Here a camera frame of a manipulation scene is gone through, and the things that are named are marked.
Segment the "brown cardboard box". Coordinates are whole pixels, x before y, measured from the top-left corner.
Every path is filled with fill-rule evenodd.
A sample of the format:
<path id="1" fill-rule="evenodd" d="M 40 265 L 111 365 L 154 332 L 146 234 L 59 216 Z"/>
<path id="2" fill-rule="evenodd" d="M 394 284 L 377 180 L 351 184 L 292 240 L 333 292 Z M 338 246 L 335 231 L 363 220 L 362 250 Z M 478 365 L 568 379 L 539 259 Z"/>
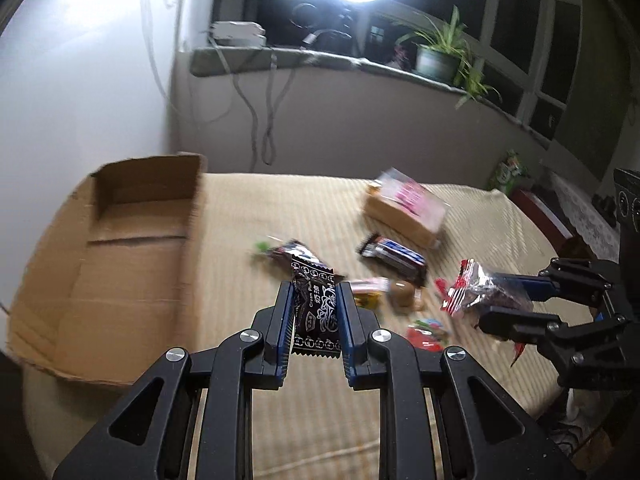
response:
<path id="1" fill-rule="evenodd" d="M 125 159 L 89 174 L 40 237 L 11 307 L 9 348 L 53 376 L 126 387 L 192 349 L 205 160 Z"/>

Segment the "dark candy green end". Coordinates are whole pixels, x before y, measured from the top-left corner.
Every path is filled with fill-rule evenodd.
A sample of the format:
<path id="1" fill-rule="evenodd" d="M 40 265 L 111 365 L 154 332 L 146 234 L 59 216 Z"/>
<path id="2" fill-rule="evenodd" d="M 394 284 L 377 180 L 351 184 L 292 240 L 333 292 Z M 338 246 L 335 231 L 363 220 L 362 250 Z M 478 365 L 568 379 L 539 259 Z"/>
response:
<path id="1" fill-rule="evenodd" d="M 268 240 L 264 240 L 256 244 L 256 250 L 259 255 L 270 258 L 272 261 L 284 266 L 285 269 L 291 266 L 294 258 L 314 264 L 322 263 L 318 256 L 299 240 L 288 240 L 285 243 L 277 242 L 275 245 L 268 242 Z"/>

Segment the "white power strip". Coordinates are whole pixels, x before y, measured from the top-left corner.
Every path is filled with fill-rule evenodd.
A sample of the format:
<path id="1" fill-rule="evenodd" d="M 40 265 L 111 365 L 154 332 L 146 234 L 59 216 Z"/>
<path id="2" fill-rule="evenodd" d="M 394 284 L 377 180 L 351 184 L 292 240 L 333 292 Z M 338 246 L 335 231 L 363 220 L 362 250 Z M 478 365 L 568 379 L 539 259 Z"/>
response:
<path id="1" fill-rule="evenodd" d="M 221 47 L 263 48 L 267 43 L 265 29 L 255 22 L 213 22 L 210 38 Z"/>

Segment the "Snickers bar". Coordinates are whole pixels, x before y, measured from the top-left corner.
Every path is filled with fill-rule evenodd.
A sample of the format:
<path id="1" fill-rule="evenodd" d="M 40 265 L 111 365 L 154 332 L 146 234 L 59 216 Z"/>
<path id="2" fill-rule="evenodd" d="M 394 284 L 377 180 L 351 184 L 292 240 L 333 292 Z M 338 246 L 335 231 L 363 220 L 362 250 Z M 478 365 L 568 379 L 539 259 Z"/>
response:
<path id="1" fill-rule="evenodd" d="M 362 258 L 369 258 L 395 270 L 406 281 L 423 287 L 427 277 L 425 258 L 403 244 L 378 233 L 371 234 L 357 249 Z"/>

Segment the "black white patterned snack packet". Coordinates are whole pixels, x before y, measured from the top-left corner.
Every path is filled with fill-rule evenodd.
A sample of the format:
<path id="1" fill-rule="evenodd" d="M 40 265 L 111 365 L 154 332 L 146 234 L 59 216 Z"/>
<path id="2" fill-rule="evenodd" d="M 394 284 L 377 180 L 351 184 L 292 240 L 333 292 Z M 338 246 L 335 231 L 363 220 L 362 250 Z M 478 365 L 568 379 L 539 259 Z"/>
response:
<path id="1" fill-rule="evenodd" d="M 341 355 L 334 273 L 322 263 L 293 257 L 294 338 L 292 352 L 336 359 Z"/>

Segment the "red mask snack bag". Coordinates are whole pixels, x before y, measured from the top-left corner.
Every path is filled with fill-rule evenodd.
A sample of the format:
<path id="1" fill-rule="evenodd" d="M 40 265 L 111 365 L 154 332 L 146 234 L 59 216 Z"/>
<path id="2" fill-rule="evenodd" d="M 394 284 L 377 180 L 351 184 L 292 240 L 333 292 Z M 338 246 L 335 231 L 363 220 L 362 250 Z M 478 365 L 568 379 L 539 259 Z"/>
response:
<path id="1" fill-rule="evenodd" d="M 489 307 L 525 313 L 534 310 L 533 301 L 515 275 L 488 270 L 475 259 L 463 259 L 452 282 L 436 278 L 434 285 L 442 298 L 440 310 L 452 318 L 464 318 L 476 330 L 480 328 L 480 316 Z"/>

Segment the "red round candy packet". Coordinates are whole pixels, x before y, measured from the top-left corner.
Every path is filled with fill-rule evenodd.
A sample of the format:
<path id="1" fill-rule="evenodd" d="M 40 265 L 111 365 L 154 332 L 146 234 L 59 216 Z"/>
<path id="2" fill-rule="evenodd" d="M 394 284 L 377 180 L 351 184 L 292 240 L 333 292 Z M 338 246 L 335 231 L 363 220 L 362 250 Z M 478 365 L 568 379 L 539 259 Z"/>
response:
<path id="1" fill-rule="evenodd" d="M 434 318 L 418 318 L 407 328 L 406 338 L 414 348 L 439 352 L 449 346 L 449 332 Z"/>

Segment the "packaged sliced bread loaf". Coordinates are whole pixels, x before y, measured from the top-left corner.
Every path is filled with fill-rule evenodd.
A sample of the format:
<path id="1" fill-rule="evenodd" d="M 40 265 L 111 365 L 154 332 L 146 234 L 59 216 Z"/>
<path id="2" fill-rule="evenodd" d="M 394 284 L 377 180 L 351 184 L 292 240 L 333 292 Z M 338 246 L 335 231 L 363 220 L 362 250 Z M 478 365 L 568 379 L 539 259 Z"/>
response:
<path id="1" fill-rule="evenodd" d="M 449 205 L 424 185 L 396 168 L 390 168 L 369 184 L 362 211 L 410 242 L 436 248 Z"/>

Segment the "brown chocolate snack packet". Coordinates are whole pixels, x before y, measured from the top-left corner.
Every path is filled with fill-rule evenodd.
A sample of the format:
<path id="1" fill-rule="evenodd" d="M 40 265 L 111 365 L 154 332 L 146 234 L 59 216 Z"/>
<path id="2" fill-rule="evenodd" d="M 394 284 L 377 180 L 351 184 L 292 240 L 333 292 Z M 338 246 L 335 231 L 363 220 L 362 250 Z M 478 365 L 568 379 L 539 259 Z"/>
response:
<path id="1" fill-rule="evenodd" d="M 376 310 L 385 297 L 398 312 L 416 312 L 423 308 L 422 289 L 404 280 L 391 278 L 363 278 L 348 282 L 355 304 L 360 308 Z"/>

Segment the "potted spider plant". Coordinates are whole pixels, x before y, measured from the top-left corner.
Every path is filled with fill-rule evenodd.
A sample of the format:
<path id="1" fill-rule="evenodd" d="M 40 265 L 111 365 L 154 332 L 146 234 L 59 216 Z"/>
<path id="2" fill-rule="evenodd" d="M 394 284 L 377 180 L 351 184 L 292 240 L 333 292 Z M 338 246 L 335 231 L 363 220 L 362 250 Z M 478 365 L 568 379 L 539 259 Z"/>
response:
<path id="1" fill-rule="evenodd" d="M 456 110 L 469 102 L 488 101 L 491 94 L 502 102 L 499 90 L 486 84 L 482 71 L 475 66 L 459 8 L 454 4 L 449 20 L 441 25 L 436 25 L 431 18 L 426 19 L 430 23 L 429 29 L 413 29 L 395 41 L 396 47 L 407 42 L 416 46 L 414 72 L 461 90 L 462 95 L 454 106 Z"/>

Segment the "green snack bag background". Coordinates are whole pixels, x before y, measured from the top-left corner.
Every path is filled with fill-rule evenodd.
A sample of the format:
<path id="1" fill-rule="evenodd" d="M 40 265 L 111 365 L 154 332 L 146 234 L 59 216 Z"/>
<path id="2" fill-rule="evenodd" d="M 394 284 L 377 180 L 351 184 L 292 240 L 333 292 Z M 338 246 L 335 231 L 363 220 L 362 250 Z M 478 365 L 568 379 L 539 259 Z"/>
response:
<path id="1" fill-rule="evenodd" d="M 497 190 L 509 196 L 520 184 L 530 177 L 530 173 L 520 154 L 509 150 L 498 162 L 489 177 L 488 191 Z"/>

